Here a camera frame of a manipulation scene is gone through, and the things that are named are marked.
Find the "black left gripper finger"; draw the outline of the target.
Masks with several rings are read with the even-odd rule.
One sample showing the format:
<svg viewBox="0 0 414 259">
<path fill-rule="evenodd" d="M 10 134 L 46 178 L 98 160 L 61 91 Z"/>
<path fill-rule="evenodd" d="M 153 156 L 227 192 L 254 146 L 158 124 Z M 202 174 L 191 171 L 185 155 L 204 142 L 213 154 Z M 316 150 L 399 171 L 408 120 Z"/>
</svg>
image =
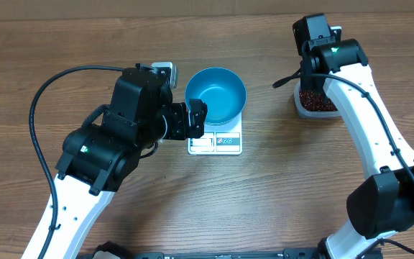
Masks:
<svg viewBox="0 0 414 259">
<path fill-rule="evenodd" d="M 207 104 L 201 99 L 189 99 L 188 119 L 190 124 L 204 124 L 208 112 Z"/>
<path fill-rule="evenodd" d="M 189 126 L 189 138 L 199 139 L 204 135 L 204 123 Z"/>
</svg>

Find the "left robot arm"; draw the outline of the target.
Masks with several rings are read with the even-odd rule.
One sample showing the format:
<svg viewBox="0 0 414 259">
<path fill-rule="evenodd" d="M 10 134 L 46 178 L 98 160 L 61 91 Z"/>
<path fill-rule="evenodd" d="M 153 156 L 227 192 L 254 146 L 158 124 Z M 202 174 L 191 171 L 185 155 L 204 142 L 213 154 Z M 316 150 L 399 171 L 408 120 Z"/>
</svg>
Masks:
<svg viewBox="0 0 414 259">
<path fill-rule="evenodd" d="M 98 106 L 63 142 L 52 175 L 35 132 L 35 109 L 57 79 L 89 66 L 62 71 L 45 81 L 29 110 L 29 133 L 50 188 L 50 198 L 23 258 L 75 258 L 91 227 L 124 179 L 160 140 L 200 138 L 208 108 L 200 99 L 173 102 L 177 69 L 171 63 L 116 68 L 121 75 L 109 104 Z"/>
</svg>

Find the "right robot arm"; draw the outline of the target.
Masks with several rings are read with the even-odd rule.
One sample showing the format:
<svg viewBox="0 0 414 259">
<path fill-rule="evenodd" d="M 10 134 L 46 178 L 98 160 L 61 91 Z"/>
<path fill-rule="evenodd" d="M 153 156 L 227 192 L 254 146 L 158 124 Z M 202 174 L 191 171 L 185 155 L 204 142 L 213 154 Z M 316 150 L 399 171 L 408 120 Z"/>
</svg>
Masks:
<svg viewBox="0 0 414 259">
<path fill-rule="evenodd" d="M 354 39 L 342 40 L 324 14 L 293 24 L 300 87 L 333 102 L 356 145 L 365 181 L 346 200 L 348 220 L 322 239 L 314 258 L 379 258 L 379 244 L 414 225 L 414 150 L 375 87 L 369 60 Z"/>
</svg>

